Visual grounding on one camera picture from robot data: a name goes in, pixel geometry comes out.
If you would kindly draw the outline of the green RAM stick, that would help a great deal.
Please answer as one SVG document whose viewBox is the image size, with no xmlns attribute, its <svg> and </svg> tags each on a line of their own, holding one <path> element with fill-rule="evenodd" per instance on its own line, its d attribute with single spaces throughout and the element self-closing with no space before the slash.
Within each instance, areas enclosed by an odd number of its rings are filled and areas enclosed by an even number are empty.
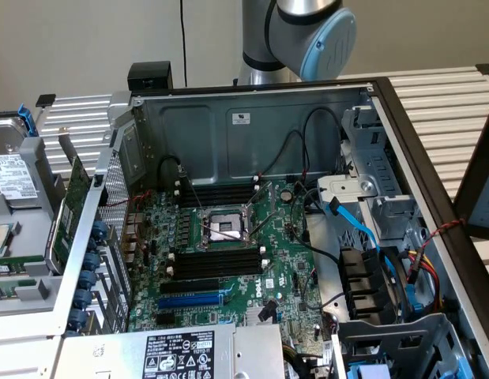
<svg viewBox="0 0 489 379">
<path fill-rule="evenodd" d="M 16 299 L 21 301 L 30 301 L 42 299 L 42 291 L 39 283 L 34 279 L 0 278 L 0 300 Z"/>
<path fill-rule="evenodd" d="M 0 276 L 20 275 L 26 273 L 27 263 L 44 262 L 42 256 L 0 257 Z"/>
</svg>

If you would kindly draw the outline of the open grey PC case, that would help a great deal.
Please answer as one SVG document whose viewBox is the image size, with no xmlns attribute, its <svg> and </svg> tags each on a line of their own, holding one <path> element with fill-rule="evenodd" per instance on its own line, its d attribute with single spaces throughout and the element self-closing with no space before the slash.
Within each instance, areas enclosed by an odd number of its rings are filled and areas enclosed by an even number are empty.
<svg viewBox="0 0 489 379">
<path fill-rule="evenodd" d="M 378 112 L 408 185 L 421 211 L 425 230 L 419 248 L 400 251 L 378 243 L 360 249 L 343 245 L 329 214 L 343 216 L 370 238 L 334 197 L 323 206 L 321 177 L 348 172 L 341 144 L 344 112 L 353 107 Z M 111 143 L 102 152 L 79 220 L 73 251 L 66 263 L 63 293 L 71 300 L 86 253 L 100 255 L 92 304 L 84 311 L 86 326 L 71 337 L 123 334 L 128 330 L 133 288 L 127 260 L 126 221 L 141 195 L 173 192 L 174 180 L 186 173 L 195 185 L 283 180 L 316 193 L 318 212 L 307 217 L 308 240 L 325 261 L 317 264 L 322 299 L 333 304 L 323 312 L 329 337 L 315 354 L 282 339 L 285 379 L 336 379 L 332 335 L 351 321 L 338 270 L 340 250 L 393 250 L 405 272 L 411 313 L 398 324 L 442 313 L 453 325 L 476 379 L 489 379 L 489 274 L 454 208 L 478 130 L 489 112 L 459 117 L 454 103 L 434 96 L 407 98 L 395 81 L 385 78 L 317 84 L 282 84 L 262 88 L 203 88 L 197 91 L 133 92 L 122 107 L 110 105 Z M 107 239 L 96 241 L 92 224 L 102 220 Z"/>
</svg>

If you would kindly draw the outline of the green Dell motherboard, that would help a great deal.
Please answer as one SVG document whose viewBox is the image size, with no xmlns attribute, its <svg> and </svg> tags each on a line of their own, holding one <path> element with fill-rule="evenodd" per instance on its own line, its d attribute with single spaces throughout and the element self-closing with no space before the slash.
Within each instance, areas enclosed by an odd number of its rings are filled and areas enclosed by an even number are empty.
<svg viewBox="0 0 489 379">
<path fill-rule="evenodd" d="M 187 188 L 173 192 L 151 192 L 141 195 L 130 208 L 126 221 L 127 260 L 133 288 L 128 330 L 151 331 L 234 324 L 245 326 L 248 307 L 262 307 L 269 300 L 277 303 L 277 325 L 281 339 L 296 350 L 315 354 L 329 337 L 329 324 L 322 314 L 333 300 L 322 299 L 319 292 L 317 264 L 325 261 L 319 248 L 308 240 L 307 217 L 318 210 L 316 193 L 278 180 L 272 181 L 276 192 L 276 215 L 261 228 L 257 244 L 228 250 L 197 250 L 195 208 L 181 208 L 180 199 L 193 194 Z M 292 193 L 292 200 L 280 198 L 283 190 Z M 251 205 L 252 229 L 270 212 L 269 195 L 264 193 Z M 263 273 L 218 279 L 220 290 L 188 294 L 162 295 L 160 285 L 173 280 L 166 274 L 174 266 L 176 254 L 255 250 L 261 254 Z M 218 293 L 223 296 L 219 306 L 158 309 L 160 298 Z M 157 325 L 158 313 L 175 314 L 174 325 Z"/>
</svg>

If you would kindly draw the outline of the long black expansion slot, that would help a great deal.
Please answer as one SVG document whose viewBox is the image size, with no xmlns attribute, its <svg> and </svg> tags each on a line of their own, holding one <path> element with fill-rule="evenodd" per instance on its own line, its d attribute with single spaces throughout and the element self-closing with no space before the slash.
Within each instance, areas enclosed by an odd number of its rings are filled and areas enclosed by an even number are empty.
<svg viewBox="0 0 489 379">
<path fill-rule="evenodd" d="M 218 279 L 170 281 L 160 285 L 162 295 L 214 292 L 220 290 Z"/>
</svg>

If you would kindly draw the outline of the blue expansion slot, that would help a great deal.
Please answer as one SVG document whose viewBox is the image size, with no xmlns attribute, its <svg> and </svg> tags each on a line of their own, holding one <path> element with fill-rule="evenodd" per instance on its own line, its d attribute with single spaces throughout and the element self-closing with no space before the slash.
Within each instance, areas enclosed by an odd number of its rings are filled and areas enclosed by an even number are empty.
<svg viewBox="0 0 489 379">
<path fill-rule="evenodd" d="M 160 298 L 158 309 L 192 308 L 201 306 L 219 306 L 223 296 L 218 293 L 204 293 L 177 297 Z"/>
</svg>

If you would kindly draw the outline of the silver finned heat sink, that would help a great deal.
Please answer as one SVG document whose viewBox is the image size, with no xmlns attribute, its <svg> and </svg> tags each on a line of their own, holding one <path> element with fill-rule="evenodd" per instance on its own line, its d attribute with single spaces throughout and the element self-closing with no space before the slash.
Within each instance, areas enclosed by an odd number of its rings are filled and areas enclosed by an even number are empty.
<svg viewBox="0 0 489 379">
<path fill-rule="evenodd" d="M 258 314 L 262 307 L 248 307 L 245 312 L 245 326 L 256 326 L 256 325 L 274 325 L 271 320 L 266 322 L 260 322 L 258 319 Z"/>
</svg>

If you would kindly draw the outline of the silver metal disk bay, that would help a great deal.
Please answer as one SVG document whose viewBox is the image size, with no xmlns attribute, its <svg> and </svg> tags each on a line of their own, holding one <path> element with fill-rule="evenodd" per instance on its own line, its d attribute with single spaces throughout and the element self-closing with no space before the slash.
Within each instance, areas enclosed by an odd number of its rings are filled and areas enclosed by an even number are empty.
<svg viewBox="0 0 489 379">
<path fill-rule="evenodd" d="M 394 163 L 385 127 L 369 106 L 344 112 L 342 130 L 347 139 L 341 152 L 348 172 L 321 177 L 318 193 L 324 207 L 335 197 L 374 238 L 343 216 L 329 214 L 329 222 L 343 245 L 360 249 L 378 243 L 402 250 L 420 247 L 425 235 L 421 211 L 408 185 L 401 184 L 401 168 Z"/>
</svg>

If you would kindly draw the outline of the black plastic fan shroud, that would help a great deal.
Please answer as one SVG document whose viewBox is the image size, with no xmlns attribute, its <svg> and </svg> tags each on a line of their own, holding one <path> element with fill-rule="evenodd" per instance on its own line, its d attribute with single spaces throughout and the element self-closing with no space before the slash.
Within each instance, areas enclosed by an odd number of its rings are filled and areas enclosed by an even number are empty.
<svg viewBox="0 0 489 379">
<path fill-rule="evenodd" d="M 349 317 L 372 325 L 391 325 L 411 313 L 404 269 L 393 250 L 340 250 L 338 270 Z"/>
</svg>

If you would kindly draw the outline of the green graphics card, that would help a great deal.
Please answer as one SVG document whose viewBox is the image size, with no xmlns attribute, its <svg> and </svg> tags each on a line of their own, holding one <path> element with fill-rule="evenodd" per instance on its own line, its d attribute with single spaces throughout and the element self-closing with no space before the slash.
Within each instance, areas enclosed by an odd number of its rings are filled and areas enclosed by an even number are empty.
<svg viewBox="0 0 489 379">
<path fill-rule="evenodd" d="M 55 275 L 62 275 L 72 249 L 91 180 L 70 140 L 70 135 L 67 132 L 59 134 L 58 142 L 72 169 L 58 215 L 51 225 L 44 257 L 47 267 Z"/>
</svg>

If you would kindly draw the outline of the silver power supply with label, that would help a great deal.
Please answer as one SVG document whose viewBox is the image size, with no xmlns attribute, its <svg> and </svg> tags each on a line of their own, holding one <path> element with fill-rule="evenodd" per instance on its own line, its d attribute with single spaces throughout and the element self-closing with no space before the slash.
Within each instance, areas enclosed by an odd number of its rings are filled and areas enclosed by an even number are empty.
<svg viewBox="0 0 489 379">
<path fill-rule="evenodd" d="M 71 337 L 55 379 L 285 379 L 277 325 Z"/>
</svg>

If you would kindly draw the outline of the blue plastic drive carrier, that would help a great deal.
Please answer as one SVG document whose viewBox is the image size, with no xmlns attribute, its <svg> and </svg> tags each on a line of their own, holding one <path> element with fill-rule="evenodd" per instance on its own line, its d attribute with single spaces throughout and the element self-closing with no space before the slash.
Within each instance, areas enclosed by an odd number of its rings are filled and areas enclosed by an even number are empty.
<svg viewBox="0 0 489 379">
<path fill-rule="evenodd" d="M 347 379 L 390 379 L 386 364 L 352 365 Z"/>
</svg>

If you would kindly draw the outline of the blue plastic disk carrier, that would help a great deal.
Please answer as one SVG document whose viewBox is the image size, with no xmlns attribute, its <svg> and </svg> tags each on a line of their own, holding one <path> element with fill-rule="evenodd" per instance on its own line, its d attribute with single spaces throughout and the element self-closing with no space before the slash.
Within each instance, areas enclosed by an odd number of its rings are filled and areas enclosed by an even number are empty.
<svg viewBox="0 0 489 379">
<path fill-rule="evenodd" d="M 25 107 L 23 103 L 18 107 L 17 114 L 23 120 L 27 134 L 30 137 L 38 137 L 39 134 L 36 128 L 36 122 L 32 116 L 32 112 Z"/>
</svg>

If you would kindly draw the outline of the black framed panel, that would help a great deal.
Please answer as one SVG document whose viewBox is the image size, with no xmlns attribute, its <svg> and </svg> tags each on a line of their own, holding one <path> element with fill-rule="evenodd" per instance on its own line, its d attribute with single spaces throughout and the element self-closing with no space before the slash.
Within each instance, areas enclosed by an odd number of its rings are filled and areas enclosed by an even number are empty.
<svg viewBox="0 0 489 379">
<path fill-rule="evenodd" d="M 489 116 L 453 204 L 489 273 Z"/>
</svg>

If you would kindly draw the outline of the silver hard disk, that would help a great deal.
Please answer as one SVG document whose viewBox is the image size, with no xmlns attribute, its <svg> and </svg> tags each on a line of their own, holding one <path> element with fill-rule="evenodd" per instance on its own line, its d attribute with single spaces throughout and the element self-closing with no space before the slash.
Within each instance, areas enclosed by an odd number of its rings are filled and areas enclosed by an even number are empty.
<svg viewBox="0 0 489 379">
<path fill-rule="evenodd" d="M 0 194 L 14 209 L 39 207 L 36 184 L 19 154 L 28 127 L 18 114 L 0 112 Z"/>
</svg>

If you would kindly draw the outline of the silver CPU chip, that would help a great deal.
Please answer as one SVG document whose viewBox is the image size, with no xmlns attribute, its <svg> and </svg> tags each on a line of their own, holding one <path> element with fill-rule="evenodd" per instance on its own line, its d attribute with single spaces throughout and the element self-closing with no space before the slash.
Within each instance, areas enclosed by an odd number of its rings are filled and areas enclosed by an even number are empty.
<svg viewBox="0 0 489 379">
<path fill-rule="evenodd" d="M 8 248 L 8 241 L 13 233 L 13 223 L 0 224 L 0 256 L 4 255 Z"/>
</svg>

